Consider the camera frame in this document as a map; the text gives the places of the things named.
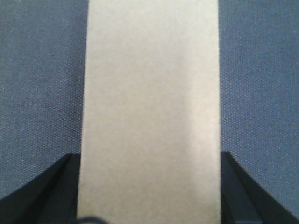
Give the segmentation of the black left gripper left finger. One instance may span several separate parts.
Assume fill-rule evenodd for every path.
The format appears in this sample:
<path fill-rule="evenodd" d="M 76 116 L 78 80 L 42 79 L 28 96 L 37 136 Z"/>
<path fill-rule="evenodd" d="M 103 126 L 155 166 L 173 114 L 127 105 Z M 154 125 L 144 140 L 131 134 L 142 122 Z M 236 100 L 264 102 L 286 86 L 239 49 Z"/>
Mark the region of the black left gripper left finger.
<path fill-rule="evenodd" d="M 79 154 L 66 154 L 0 201 L 2 224 L 72 224 L 77 216 Z"/>

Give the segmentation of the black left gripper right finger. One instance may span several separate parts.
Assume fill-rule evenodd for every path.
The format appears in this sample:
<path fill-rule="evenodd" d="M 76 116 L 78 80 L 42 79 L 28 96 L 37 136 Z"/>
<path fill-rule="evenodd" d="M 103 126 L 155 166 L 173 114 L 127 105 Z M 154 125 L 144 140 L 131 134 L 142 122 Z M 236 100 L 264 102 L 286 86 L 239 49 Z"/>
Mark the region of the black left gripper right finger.
<path fill-rule="evenodd" d="M 222 224 L 297 224 L 299 220 L 268 194 L 228 151 L 221 152 Z"/>

